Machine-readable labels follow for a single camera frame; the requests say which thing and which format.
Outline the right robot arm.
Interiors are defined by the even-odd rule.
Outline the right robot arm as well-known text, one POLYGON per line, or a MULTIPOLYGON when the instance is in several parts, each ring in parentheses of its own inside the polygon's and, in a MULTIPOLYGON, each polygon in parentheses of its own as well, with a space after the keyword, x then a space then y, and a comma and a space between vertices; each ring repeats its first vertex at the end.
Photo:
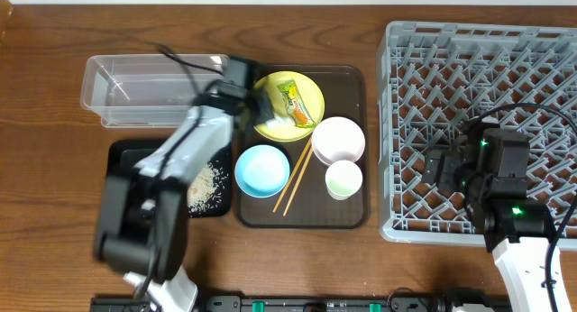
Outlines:
POLYGON ((463 147, 433 148, 422 180, 463 195, 463 207, 505 282, 514 311, 568 311, 560 227, 547 204, 528 194, 528 138, 483 123, 463 147))

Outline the white tissue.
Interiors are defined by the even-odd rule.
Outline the white tissue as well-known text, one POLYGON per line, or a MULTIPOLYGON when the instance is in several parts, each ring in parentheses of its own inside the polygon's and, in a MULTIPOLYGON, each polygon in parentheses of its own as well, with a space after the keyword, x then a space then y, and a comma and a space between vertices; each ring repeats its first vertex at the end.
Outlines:
POLYGON ((294 125, 294 121, 289 116, 275 115, 272 119, 265 123, 269 129, 277 129, 290 127, 294 125))

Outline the white cup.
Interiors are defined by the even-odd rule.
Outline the white cup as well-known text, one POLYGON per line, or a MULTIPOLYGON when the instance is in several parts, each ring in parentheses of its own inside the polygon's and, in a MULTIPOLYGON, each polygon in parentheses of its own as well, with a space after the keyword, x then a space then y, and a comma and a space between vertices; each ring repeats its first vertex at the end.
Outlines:
POLYGON ((328 194, 335 200, 345 200, 355 194, 361 188, 362 181, 361 168, 351 161, 337 161, 325 173, 328 194))

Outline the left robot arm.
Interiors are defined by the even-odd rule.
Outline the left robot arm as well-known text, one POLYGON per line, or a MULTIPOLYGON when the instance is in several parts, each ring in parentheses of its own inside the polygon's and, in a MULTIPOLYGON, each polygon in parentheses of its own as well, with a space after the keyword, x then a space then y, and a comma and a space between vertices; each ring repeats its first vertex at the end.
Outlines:
POLYGON ((105 177, 93 253, 135 283, 125 305, 153 304, 160 311, 190 311, 197 285, 182 262, 188 243, 188 187, 228 146, 236 130, 273 117, 271 101, 255 86, 260 63, 231 57, 223 76, 192 100, 182 125, 155 152, 105 177))

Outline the wooden chopstick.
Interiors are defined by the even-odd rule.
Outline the wooden chopstick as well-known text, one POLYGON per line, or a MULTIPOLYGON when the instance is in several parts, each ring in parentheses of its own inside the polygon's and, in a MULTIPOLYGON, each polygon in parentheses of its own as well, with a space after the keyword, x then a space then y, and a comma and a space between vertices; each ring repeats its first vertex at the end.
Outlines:
POLYGON ((292 205, 293 199, 294 199, 294 197, 295 197, 295 195, 296 195, 296 193, 297 193, 297 191, 298 191, 298 188, 299 188, 299 186, 300 186, 300 184, 301 184, 301 181, 302 181, 302 179, 303 179, 303 177, 304 177, 304 174, 305 174, 306 169, 307 169, 307 165, 308 165, 308 163, 310 162, 310 159, 311 159, 311 157, 312 157, 312 154, 313 154, 313 150, 312 150, 312 146, 310 146, 309 151, 308 151, 305 159, 304 159, 303 162, 301 163, 301 166, 298 168, 297 173, 296 173, 296 175, 295 175, 295 177, 294 177, 294 178, 296 178, 296 181, 294 182, 293 189, 291 190, 291 193, 290 193, 289 198, 288 198, 288 202, 287 202, 287 204, 286 204, 286 206, 285 206, 285 209, 284 209, 284 211, 283 211, 283 215, 284 215, 284 216, 287 215, 287 213, 288 213, 288 211, 289 211, 289 209, 290 209, 290 207, 291 207, 291 205, 292 205))
POLYGON ((307 141, 307 143, 306 143, 303 151, 301 152, 301 154, 300 154, 300 156, 299 156, 299 158, 298 158, 298 160, 297 160, 297 163, 295 164, 294 168, 293 168, 292 171, 290 172, 288 181, 287 181, 286 185, 284 186, 284 188, 281 190, 280 195, 279 195, 279 198, 278 198, 278 200, 277 200, 274 208, 272 209, 272 213, 276 213, 276 211, 278 210, 279 205, 280 205, 282 199, 284 198, 287 190, 289 189, 290 183, 292 182, 293 178, 295 177, 298 168, 301 166, 301 163, 302 163, 303 160, 305 159, 305 157, 306 157, 306 155, 307 155, 307 153, 308 153, 308 151, 309 151, 309 148, 310 148, 310 146, 311 146, 311 139, 312 139, 312 136, 308 139, 308 141, 307 141))

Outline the rice leftovers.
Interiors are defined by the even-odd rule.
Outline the rice leftovers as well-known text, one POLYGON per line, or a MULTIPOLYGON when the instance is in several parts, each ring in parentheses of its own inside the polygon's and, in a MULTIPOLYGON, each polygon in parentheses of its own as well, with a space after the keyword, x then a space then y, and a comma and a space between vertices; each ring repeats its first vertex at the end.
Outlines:
POLYGON ((201 214, 217 208, 223 200, 223 187, 223 170, 216 168, 212 163, 207 163, 188 188, 188 212, 201 214))

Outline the light blue bowl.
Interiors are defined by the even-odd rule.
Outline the light blue bowl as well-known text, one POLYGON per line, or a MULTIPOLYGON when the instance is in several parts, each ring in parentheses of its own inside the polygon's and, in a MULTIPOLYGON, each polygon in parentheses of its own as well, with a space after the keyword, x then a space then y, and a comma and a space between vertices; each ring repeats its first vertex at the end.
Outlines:
POLYGON ((271 145, 255 145, 244 151, 234 166, 234 178, 239 189, 256 198, 272 197, 288 183, 288 157, 271 145))

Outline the green snack wrapper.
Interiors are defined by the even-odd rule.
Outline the green snack wrapper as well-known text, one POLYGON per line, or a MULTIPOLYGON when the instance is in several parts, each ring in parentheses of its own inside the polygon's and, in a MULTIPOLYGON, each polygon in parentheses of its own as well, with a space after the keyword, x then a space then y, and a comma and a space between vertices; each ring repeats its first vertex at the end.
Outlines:
POLYGON ((294 79, 283 81, 277 85, 281 98, 285 104, 288 117, 298 128, 311 128, 316 123, 306 109, 294 79))

